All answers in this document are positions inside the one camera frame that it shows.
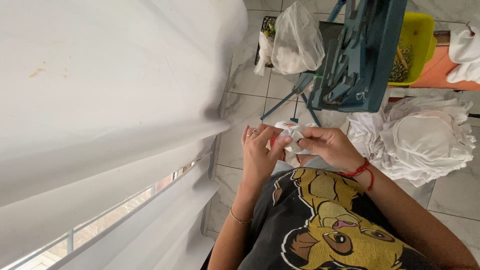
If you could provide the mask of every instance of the light blue jeans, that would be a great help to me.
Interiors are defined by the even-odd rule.
[[[313,159],[307,161],[304,167],[322,169],[322,170],[331,171],[331,172],[340,171],[339,169],[328,165],[328,163],[326,163],[325,160],[322,159],[322,157],[320,156],[316,156]],[[277,172],[288,171],[291,169],[293,169],[292,165],[286,163],[285,161],[277,160],[275,164],[275,168],[273,169],[272,175],[276,174]]]

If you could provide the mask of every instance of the yellow container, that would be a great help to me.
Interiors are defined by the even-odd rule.
[[[435,52],[437,40],[433,36],[433,18],[427,14],[405,12],[403,17],[402,32],[400,33],[401,45],[413,45],[412,62],[408,70],[408,78],[402,83],[388,83],[390,86],[408,86],[420,78],[423,66]]]

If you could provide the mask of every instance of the red string bracelet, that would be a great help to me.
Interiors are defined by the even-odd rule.
[[[361,165],[358,169],[356,169],[354,172],[337,172],[337,174],[340,174],[340,175],[343,175],[343,176],[348,176],[348,177],[353,177],[353,176],[357,176],[357,175],[361,174],[364,171],[369,171],[372,179],[370,180],[370,186],[368,186],[367,190],[370,191],[373,187],[373,181],[375,180],[375,178],[373,177],[373,172],[370,171],[369,168],[367,168],[368,165],[370,165],[370,162],[368,161],[367,158],[364,158],[364,159],[365,159],[365,163],[363,165]]]

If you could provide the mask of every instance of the graphic t-shirt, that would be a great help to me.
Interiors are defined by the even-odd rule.
[[[239,269],[438,268],[397,238],[357,182],[296,168],[265,183]]]

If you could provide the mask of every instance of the lion nose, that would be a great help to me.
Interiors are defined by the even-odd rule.
[[[338,229],[338,228],[341,228],[341,227],[355,227],[355,226],[357,226],[357,225],[355,223],[352,223],[352,222],[336,221],[335,223],[333,223],[332,228],[333,229]]]

